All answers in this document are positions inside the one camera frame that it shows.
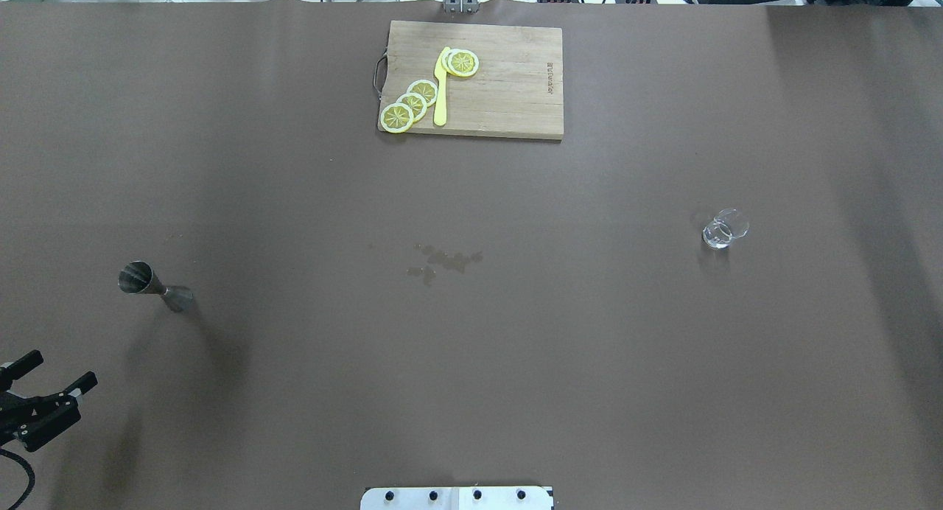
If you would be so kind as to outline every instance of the jigger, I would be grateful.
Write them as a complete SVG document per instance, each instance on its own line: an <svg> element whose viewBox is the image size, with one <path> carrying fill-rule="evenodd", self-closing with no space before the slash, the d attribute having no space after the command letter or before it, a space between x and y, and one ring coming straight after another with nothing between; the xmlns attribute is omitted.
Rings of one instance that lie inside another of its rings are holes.
<svg viewBox="0 0 943 510"><path fill-rule="evenodd" d="M146 262L129 262L118 274L118 286L128 295L161 295L173 312L181 312L193 303L193 291L182 285L164 285Z"/></svg>

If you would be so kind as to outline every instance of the clear glass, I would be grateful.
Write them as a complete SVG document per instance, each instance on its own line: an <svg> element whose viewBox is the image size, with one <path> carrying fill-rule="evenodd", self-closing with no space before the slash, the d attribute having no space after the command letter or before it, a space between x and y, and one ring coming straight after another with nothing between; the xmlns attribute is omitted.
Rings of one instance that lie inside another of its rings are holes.
<svg viewBox="0 0 943 510"><path fill-rule="evenodd" d="M730 247L731 242L740 239L750 230L750 221L736 208L721 210L714 216L714 220L704 227L704 242L710 248Z"/></svg>

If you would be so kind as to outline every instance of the white metal plate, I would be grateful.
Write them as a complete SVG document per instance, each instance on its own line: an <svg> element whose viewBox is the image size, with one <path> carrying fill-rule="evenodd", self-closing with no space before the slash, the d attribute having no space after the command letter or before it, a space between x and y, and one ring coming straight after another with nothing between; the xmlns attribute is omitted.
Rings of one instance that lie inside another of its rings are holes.
<svg viewBox="0 0 943 510"><path fill-rule="evenodd" d="M552 493L548 486L388 487L367 490L360 510L553 510Z"/></svg>

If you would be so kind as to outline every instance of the table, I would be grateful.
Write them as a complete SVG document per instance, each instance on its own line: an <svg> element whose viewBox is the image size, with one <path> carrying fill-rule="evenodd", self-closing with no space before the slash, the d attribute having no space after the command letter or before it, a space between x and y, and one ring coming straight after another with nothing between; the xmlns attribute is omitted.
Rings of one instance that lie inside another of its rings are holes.
<svg viewBox="0 0 943 510"><path fill-rule="evenodd" d="M0 357L101 382L24 508L943 506L939 13L459 20L563 27L555 144L378 133L388 23L435 2L15 5ZM425 286L416 245L482 261ZM122 294L136 259L198 309Z"/></svg>

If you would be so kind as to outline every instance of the water spill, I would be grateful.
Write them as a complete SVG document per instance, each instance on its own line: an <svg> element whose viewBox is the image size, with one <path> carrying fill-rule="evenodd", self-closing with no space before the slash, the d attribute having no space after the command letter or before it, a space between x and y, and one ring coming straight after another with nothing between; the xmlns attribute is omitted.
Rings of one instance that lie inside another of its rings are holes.
<svg viewBox="0 0 943 510"><path fill-rule="evenodd" d="M421 242L417 242L413 248L424 255L429 265L441 265L445 270L457 271L460 274L465 274L465 268L468 265L474 264L474 262L481 262L485 259L482 252L478 251L471 256L466 256L462 252L455 252L455 254L448 254L445 251L439 251L438 248L433 247L433 245L422 245ZM435 278L435 271L431 266L424 266L423 268L418 268L418 266L412 266L407 269L407 275L410 276L421 276L422 282L426 286L432 286L432 281Z"/></svg>

